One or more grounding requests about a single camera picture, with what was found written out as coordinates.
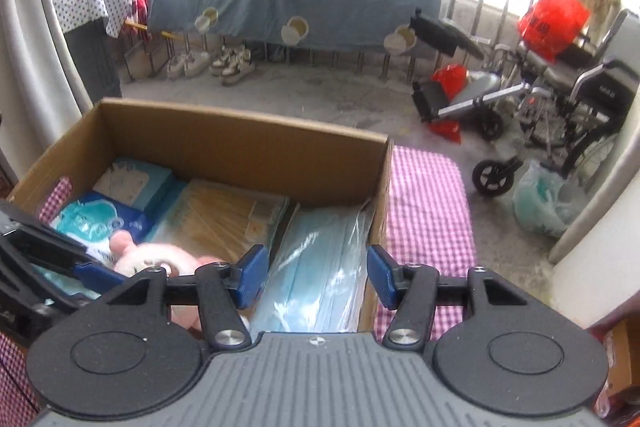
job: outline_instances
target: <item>blue gripper pad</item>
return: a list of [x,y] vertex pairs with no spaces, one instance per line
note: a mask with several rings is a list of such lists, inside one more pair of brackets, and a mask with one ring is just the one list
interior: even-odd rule
[[367,275],[382,305],[388,310],[397,310],[400,296],[394,285],[393,267],[385,262],[377,248],[380,247],[369,247],[367,250]]
[[269,250],[263,245],[254,245],[236,263],[240,269],[240,281],[237,289],[229,289],[236,308],[245,310],[251,306],[255,297],[267,280],[269,270]]
[[74,267],[74,277],[76,277],[85,288],[89,288],[99,294],[107,293],[127,279],[126,275],[114,272],[98,263],[76,264]]

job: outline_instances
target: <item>white shoe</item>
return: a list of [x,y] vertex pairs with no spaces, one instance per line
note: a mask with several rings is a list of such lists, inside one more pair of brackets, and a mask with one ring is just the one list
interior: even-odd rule
[[184,76],[191,78],[202,73],[211,63],[211,55],[207,52],[191,52],[184,61]]
[[166,65],[166,77],[175,80],[183,76],[185,59],[185,55],[182,54],[175,55],[175,57],[171,58]]
[[229,67],[222,71],[222,85],[234,86],[253,71],[255,71],[255,63],[251,62],[251,52],[244,50],[242,54],[232,58]]
[[222,46],[222,54],[216,60],[213,61],[211,67],[209,68],[209,72],[213,76],[220,76],[222,71],[229,67],[231,60],[236,55],[239,55],[244,52],[244,46],[240,46],[239,48],[227,48],[226,46]]

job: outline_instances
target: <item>wheelchair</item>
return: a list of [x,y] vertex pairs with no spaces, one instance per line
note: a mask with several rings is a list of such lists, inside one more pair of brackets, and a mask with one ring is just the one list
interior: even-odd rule
[[[444,28],[450,42],[477,53],[473,38],[450,22],[433,21],[417,10],[410,27],[416,36],[439,51],[452,56],[452,44],[441,46],[434,38],[434,27]],[[449,102],[439,82],[414,82],[413,100],[422,121],[459,118],[470,112],[495,112],[510,105],[513,119],[524,132],[517,154],[507,161],[483,160],[474,168],[472,180],[478,192],[487,197],[506,194],[514,184],[515,173],[524,165],[531,148],[546,150],[544,165],[588,190],[599,166],[610,152],[631,107],[640,78],[640,58],[635,58],[633,42],[640,37],[640,20],[623,10],[608,35],[585,61],[581,72],[562,71],[521,42],[515,50],[497,46],[488,67],[500,75],[498,86],[467,86]],[[468,96],[474,91],[475,96]],[[563,150],[558,163],[554,153]],[[594,160],[599,160],[593,167]]]

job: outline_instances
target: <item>pink stuffed toy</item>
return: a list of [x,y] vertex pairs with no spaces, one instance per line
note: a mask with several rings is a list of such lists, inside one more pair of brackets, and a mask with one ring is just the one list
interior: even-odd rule
[[[132,277],[150,266],[161,266],[169,277],[193,275],[202,265],[220,261],[217,257],[194,257],[174,245],[142,243],[136,245],[131,234],[125,230],[114,233],[109,240],[111,253],[118,260],[114,270]],[[172,306],[172,321],[183,328],[200,329],[200,318],[196,306]]]

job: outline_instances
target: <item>polka dot cloth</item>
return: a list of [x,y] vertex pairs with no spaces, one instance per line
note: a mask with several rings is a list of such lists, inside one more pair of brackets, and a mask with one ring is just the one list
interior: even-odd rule
[[53,0],[63,33],[106,17],[107,35],[116,38],[131,14],[132,0]]

